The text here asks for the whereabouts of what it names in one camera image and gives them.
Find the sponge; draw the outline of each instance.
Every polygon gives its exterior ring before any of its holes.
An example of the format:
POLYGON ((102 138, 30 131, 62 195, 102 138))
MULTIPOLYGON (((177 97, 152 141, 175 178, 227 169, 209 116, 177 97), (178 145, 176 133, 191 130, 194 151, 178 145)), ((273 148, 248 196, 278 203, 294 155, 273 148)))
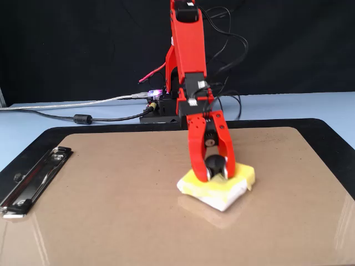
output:
POLYGON ((201 182, 191 169, 177 183, 177 188, 205 202, 219 211, 225 211, 246 190, 255 183, 254 168, 241 163, 235 164, 235 174, 226 180, 221 174, 215 175, 209 182, 201 182))

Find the black cloth background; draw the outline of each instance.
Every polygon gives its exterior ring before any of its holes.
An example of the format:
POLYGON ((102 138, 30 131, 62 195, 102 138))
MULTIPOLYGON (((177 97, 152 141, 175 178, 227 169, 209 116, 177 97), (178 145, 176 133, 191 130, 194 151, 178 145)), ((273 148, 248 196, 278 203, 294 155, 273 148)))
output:
MULTIPOLYGON (((205 9, 240 0, 198 1, 205 9)), ((206 54, 225 37, 205 23, 206 54)), ((227 19, 216 24, 227 29, 227 19)), ((241 94, 352 91, 355 1, 246 0, 232 32, 250 45, 227 89, 241 94)), ((94 100, 149 90, 140 78, 170 46, 169 0, 31 0, 0 4, 0 88, 8 104, 94 100)), ((241 54, 231 40, 221 61, 241 54)), ((209 65, 212 73, 222 66, 209 65)), ((160 79, 152 79, 159 86, 160 79)))

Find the cable ferrite bead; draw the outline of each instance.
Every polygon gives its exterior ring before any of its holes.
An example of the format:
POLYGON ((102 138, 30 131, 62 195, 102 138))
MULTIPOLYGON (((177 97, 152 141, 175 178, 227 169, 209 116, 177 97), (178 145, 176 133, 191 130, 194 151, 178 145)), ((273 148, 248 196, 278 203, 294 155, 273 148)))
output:
POLYGON ((91 125, 93 117, 91 115, 74 115, 74 122, 82 125, 91 125))

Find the light blue table surface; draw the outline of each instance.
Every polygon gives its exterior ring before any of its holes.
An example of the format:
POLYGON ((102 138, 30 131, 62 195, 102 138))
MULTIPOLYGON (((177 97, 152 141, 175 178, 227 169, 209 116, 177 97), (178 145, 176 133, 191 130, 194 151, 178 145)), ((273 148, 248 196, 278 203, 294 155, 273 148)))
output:
MULTIPOLYGON (((222 97, 222 103, 225 119, 235 119, 239 110, 236 101, 233 98, 222 97)), ((64 103, 15 104, 13 106, 50 104, 64 103)), ((118 100, 83 108, 40 111, 63 116, 89 114, 94 118, 114 118, 141 113, 145 104, 145 100, 118 100)), ((321 119, 355 148, 355 92, 248 95, 242 96, 242 107, 241 120, 321 119)), ((139 119, 111 123, 102 122, 93 125, 136 123, 139 123, 139 119)), ((0 170, 3 170, 43 131, 58 126, 79 125, 72 121, 49 119, 35 114, 0 112, 0 170)))

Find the pink cable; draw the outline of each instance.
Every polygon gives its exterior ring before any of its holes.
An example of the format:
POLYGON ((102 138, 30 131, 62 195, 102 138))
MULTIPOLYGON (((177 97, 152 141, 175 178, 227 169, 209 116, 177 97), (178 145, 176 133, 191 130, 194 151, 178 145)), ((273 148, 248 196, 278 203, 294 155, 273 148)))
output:
POLYGON ((139 80, 139 83, 142 83, 144 80, 146 80, 147 78, 149 78, 150 76, 152 76, 154 73, 158 72, 160 69, 162 69, 165 66, 165 63, 163 65, 161 65, 160 67, 158 67, 157 69, 153 70, 152 72, 150 72, 147 76, 145 76, 144 78, 139 80))

